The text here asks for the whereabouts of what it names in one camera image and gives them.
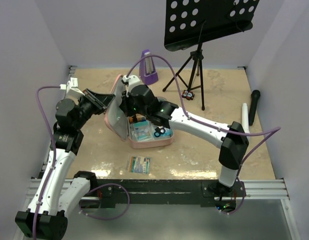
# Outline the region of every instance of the white pipe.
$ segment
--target white pipe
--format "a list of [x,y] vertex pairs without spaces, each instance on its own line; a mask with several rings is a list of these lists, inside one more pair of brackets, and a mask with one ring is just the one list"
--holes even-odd
[[241,110],[241,124],[243,130],[246,134],[249,134],[249,118],[248,118],[248,105],[246,103],[242,104]]

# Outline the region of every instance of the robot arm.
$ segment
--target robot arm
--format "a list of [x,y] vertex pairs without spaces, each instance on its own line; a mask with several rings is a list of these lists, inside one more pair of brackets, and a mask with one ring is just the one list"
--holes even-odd
[[[217,186],[216,192],[227,191],[233,186],[249,145],[246,136],[222,132],[188,119],[178,105],[168,101],[159,101],[148,86],[142,84],[142,81],[135,75],[124,76],[122,82],[127,85],[127,91],[122,93],[120,108],[127,117],[141,114],[156,126],[181,130],[213,144],[220,149],[219,162],[222,164],[220,185]],[[196,116],[190,112],[188,115],[218,128],[245,132],[242,125],[235,121],[228,125]]]
[[[26,211],[19,211],[15,222],[25,236],[32,237],[32,225],[37,204],[40,204],[36,222],[36,232],[39,239],[62,239],[68,225],[67,217],[73,211],[80,199],[97,186],[96,175],[92,172],[78,172],[71,186],[61,195],[62,186],[69,168],[74,161],[83,140],[81,128],[92,115],[103,113],[114,99],[113,94],[98,94],[88,89],[80,91],[77,79],[71,79],[61,86],[66,90],[66,98],[56,105],[55,118],[57,124],[53,129],[56,145],[56,162],[53,166],[54,151],[52,146],[48,163],[35,197]],[[42,199],[40,192],[44,189]]]

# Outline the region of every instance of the cable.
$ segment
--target cable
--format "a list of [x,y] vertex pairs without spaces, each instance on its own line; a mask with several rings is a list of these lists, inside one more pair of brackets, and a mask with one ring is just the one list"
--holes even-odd
[[[49,121],[47,119],[47,116],[45,114],[45,111],[44,111],[43,106],[41,105],[41,102],[40,102],[40,99],[39,99],[39,92],[43,89],[60,89],[60,86],[42,86],[36,91],[36,95],[35,95],[36,103],[38,104],[39,110],[41,112],[45,126],[48,130],[48,133],[49,133],[49,136],[50,136],[50,139],[51,139],[51,144],[52,144],[52,149],[53,149],[52,167],[54,167],[55,164],[56,164],[56,161],[57,161],[56,160],[57,148],[56,148],[56,142],[55,142],[55,139],[54,139],[53,132],[52,132],[50,125],[49,125]],[[41,191],[39,193],[38,201],[37,201],[38,203],[36,204],[36,208],[35,208],[35,211],[34,211],[33,224],[32,224],[32,238],[34,240],[37,240],[37,229],[36,228],[37,228],[37,218],[38,218],[38,213],[39,213],[39,208],[40,208],[40,201],[43,198],[43,195],[45,193],[45,189],[47,187],[47,184],[48,184],[49,178],[52,174],[52,171],[53,171],[52,168],[50,168],[50,170],[49,170],[49,172],[48,172],[48,174],[47,174],[47,176],[46,176],[46,178],[43,182]]]
[[131,72],[133,71],[133,69],[134,69],[142,60],[144,60],[144,59],[146,59],[146,58],[152,58],[152,57],[154,57],[154,58],[159,58],[159,59],[163,60],[163,61],[168,65],[168,67],[170,68],[170,70],[171,70],[171,72],[172,72],[172,74],[173,74],[173,78],[174,78],[174,81],[175,81],[175,84],[176,84],[178,93],[179,93],[179,98],[180,98],[180,102],[181,102],[181,107],[182,107],[183,113],[184,113],[184,115],[185,115],[188,119],[190,119],[190,120],[192,120],[192,121],[194,121],[194,122],[196,122],[196,123],[202,124],[202,125],[204,125],[204,126],[207,126],[207,127],[216,129],[216,130],[218,130],[218,131],[224,132],[224,133],[229,133],[229,134],[234,134],[234,135],[239,135],[239,136],[250,136],[250,137],[256,137],[256,136],[264,136],[264,135],[267,135],[267,136],[266,136],[263,140],[261,140],[253,149],[251,149],[251,151],[248,152],[248,154],[247,154],[247,155],[242,159],[242,161],[241,161],[241,164],[240,164],[240,166],[239,166],[239,169],[238,169],[238,172],[237,172],[237,175],[236,175],[236,180],[241,184],[241,187],[242,187],[242,190],[243,190],[243,197],[242,197],[242,200],[241,200],[239,206],[238,206],[235,210],[233,210],[232,212],[228,212],[228,213],[227,213],[227,214],[229,214],[229,215],[230,215],[230,214],[234,214],[235,212],[237,212],[237,211],[241,208],[241,206],[242,206],[243,203],[244,203],[245,197],[246,197],[246,195],[247,195],[247,193],[246,193],[246,188],[245,188],[244,183],[241,182],[241,181],[239,180],[239,173],[240,173],[240,171],[241,171],[241,169],[242,169],[242,166],[243,166],[244,162],[247,160],[247,158],[248,158],[257,148],[259,148],[259,147],[260,147],[265,141],[267,141],[272,135],[274,135],[276,132],[278,132],[278,131],[281,129],[281,127],[277,126],[277,127],[273,128],[273,129],[271,129],[271,130],[267,130],[267,131],[263,131],[263,132],[258,132],[258,133],[243,133],[243,132],[236,132],[236,131],[227,130],[227,129],[224,129],[224,128],[219,128],[219,127],[217,127],[217,126],[211,125],[211,124],[209,124],[209,123],[200,121],[200,120],[198,120],[198,119],[195,119],[195,118],[189,116],[189,115],[188,115],[188,112],[187,112],[187,110],[186,110],[185,104],[184,104],[184,100],[183,100],[183,98],[182,98],[182,94],[181,94],[181,90],[180,90],[180,86],[179,86],[179,83],[178,83],[178,80],[177,80],[176,73],[175,73],[173,67],[171,66],[171,64],[170,64],[165,58],[163,58],[162,56],[155,55],[155,54],[150,54],[150,55],[147,55],[147,56],[142,57],[139,61],[137,61],[137,62],[132,66],[132,68],[131,68],[131,69],[129,70],[129,72],[127,73],[126,77],[129,77],[129,75],[131,74]]
[[86,212],[82,209],[82,207],[81,207],[81,205],[80,205],[80,203],[79,203],[80,210],[84,213],[84,215],[86,215],[87,217],[93,218],[93,219],[99,219],[99,220],[114,220],[114,219],[120,218],[122,215],[124,215],[124,214],[126,213],[126,211],[128,210],[128,208],[129,208],[129,206],[130,206],[130,197],[129,197],[128,191],[127,191],[123,186],[121,186],[120,184],[117,184],[117,183],[106,183],[106,184],[100,185],[100,186],[98,186],[98,187],[96,187],[96,188],[90,190],[87,194],[91,194],[92,192],[94,192],[94,191],[96,191],[96,190],[98,190],[98,189],[101,189],[101,188],[103,188],[103,187],[107,187],[107,186],[117,186],[117,187],[121,188],[121,189],[125,192],[125,194],[126,194],[126,196],[127,196],[127,198],[128,198],[128,202],[127,202],[127,206],[126,206],[126,208],[123,210],[123,212],[120,213],[119,215],[113,216],[113,217],[102,217],[102,216],[90,215],[89,213],[86,213]]

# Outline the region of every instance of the white bracket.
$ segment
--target white bracket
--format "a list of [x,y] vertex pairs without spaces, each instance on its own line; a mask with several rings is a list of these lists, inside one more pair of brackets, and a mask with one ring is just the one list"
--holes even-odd
[[79,99],[85,94],[79,89],[78,78],[70,77],[70,80],[66,84],[60,84],[60,89],[65,90],[65,98],[73,97]]
[[126,76],[124,75],[122,77],[122,81],[126,84],[128,83],[128,89],[126,91],[126,96],[128,97],[128,94],[131,92],[131,90],[138,85],[143,84],[143,81],[140,80],[140,78],[136,75],[130,75],[130,76]]
[[78,205],[80,199],[87,194],[89,190],[90,180],[83,177],[74,178],[70,187],[59,199],[58,212],[64,210],[64,216],[68,218]]

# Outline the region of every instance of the small card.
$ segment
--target small card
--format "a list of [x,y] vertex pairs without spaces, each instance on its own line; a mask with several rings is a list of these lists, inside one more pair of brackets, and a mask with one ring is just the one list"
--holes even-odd
[[136,174],[149,174],[150,157],[131,156],[128,161],[128,172]]

